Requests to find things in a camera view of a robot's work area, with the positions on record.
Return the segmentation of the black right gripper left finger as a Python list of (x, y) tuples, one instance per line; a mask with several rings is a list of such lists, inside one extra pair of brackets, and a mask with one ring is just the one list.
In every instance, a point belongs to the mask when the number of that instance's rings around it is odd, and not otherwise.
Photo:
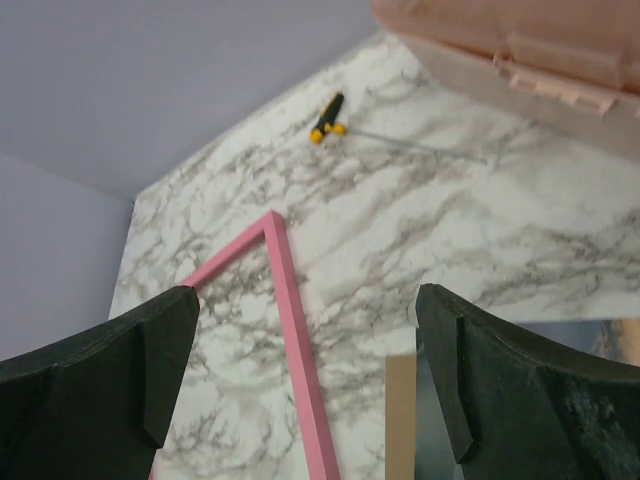
[(167, 438), (199, 316), (172, 287), (1, 363), (4, 479), (146, 479)]

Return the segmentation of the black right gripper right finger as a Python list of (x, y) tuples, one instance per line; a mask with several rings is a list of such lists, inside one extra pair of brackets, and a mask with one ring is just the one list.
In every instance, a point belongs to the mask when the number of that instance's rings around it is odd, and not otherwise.
[(582, 352), (437, 284), (417, 330), (462, 479), (635, 479), (639, 364)]

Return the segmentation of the landscape photo print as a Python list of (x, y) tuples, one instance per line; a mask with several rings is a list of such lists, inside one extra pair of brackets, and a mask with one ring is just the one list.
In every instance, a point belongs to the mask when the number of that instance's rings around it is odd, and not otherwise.
[[(639, 364), (639, 321), (637, 319), (587, 319), (558, 322), (529, 322), (520, 325), (533, 333), (598, 357)], [(419, 333), (416, 344), (416, 479), (462, 479), (455, 463), (446, 425), (439, 405), (431, 369)]]

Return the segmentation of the pink wooden picture frame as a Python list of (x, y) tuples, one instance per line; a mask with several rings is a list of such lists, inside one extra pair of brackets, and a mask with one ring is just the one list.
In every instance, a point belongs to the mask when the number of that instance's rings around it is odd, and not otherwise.
[(268, 253), (297, 419), (311, 479), (341, 477), (284, 217), (270, 210), (182, 280), (199, 291), (264, 242)]

